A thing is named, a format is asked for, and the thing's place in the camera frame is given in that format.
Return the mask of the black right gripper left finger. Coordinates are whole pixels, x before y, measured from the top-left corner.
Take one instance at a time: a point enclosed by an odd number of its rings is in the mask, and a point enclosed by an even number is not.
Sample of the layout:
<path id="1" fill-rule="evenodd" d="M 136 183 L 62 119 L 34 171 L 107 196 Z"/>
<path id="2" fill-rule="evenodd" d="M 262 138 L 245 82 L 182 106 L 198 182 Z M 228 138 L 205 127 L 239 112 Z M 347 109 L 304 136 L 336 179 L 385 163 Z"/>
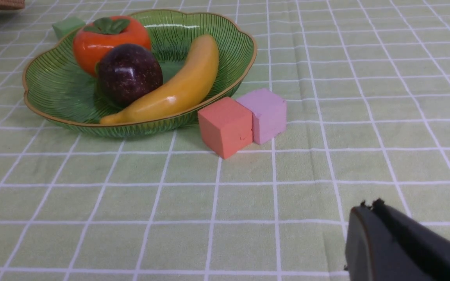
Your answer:
<path id="1" fill-rule="evenodd" d="M 350 211 L 345 259 L 351 281 L 431 281 L 381 220 L 362 206 Z"/>

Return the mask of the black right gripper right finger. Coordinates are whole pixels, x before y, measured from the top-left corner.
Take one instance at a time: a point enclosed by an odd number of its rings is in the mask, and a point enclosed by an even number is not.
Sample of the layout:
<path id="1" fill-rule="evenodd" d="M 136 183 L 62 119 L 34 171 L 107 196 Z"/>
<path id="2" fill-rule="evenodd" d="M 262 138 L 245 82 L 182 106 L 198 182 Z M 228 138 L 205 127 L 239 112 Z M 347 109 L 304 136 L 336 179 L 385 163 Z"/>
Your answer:
<path id="1" fill-rule="evenodd" d="M 376 199 L 371 211 L 380 219 L 408 258 L 434 281 L 450 281 L 450 241 L 425 228 L 415 232 L 411 224 L 401 222 L 382 199 Z"/>

